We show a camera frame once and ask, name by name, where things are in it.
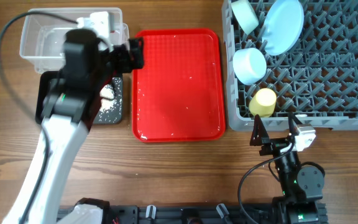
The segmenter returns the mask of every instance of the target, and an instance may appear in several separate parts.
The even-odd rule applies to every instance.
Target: gray dish rack
[[[305,24],[295,46],[285,54],[264,51],[262,25],[275,1],[249,0],[259,26],[246,35],[231,9],[222,6],[227,53],[227,116],[236,131],[251,131],[254,119],[247,105],[261,88],[278,96],[272,117],[263,118],[268,131],[288,129],[287,113],[314,127],[358,130],[358,0],[301,1]],[[265,55],[266,76],[251,86],[236,78],[232,59],[239,49],[256,47]]]

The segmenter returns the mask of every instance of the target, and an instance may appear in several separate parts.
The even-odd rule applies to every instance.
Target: wooden surface
[[[205,1],[25,1],[0,0],[1,27],[16,14],[35,7],[120,7],[131,37],[142,29],[208,27],[221,39],[224,79],[226,53],[222,43],[222,0]],[[3,47],[4,66],[20,96],[35,109],[39,76],[20,58],[23,20],[9,30]],[[266,158],[249,146],[250,133],[227,130],[213,142],[143,144],[130,123],[131,76],[125,76],[124,121],[94,126],[78,153],[63,194],[63,206],[82,197],[113,205],[236,204],[237,185],[249,168]],[[313,146],[300,154],[326,169],[323,202],[330,223],[358,223],[358,132],[319,129]],[[32,160],[39,130],[11,101],[0,83],[0,222],[12,206]],[[272,137],[286,133],[272,133]],[[243,198],[269,202],[281,194],[264,167],[246,182]]]

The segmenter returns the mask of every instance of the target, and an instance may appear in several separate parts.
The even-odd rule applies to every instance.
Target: empty red tray
[[[209,29],[144,30],[132,131],[144,142],[203,141],[226,129],[219,39]]]

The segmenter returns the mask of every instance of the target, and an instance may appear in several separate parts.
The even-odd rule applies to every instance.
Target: black base
[[[276,224],[276,215],[271,204],[245,205],[249,215],[260,224]],[[233,224],[248,224],[239,207],[227,207]],[[68,215],[73,208],[60,209],[58,220]],[[183,222],[183,214],[188,210],[198,213],[203,224],[222,224],[223,221],[216,211],[216,207],[157,207],[154,224],[187,224]],[[328,224],[327,210],[325,204],[318,204],[319,221],[315,224]],[[151,224],[146,217],[145,207],[136,206],[110,206],[108,224],[118,217],[119,224]]]

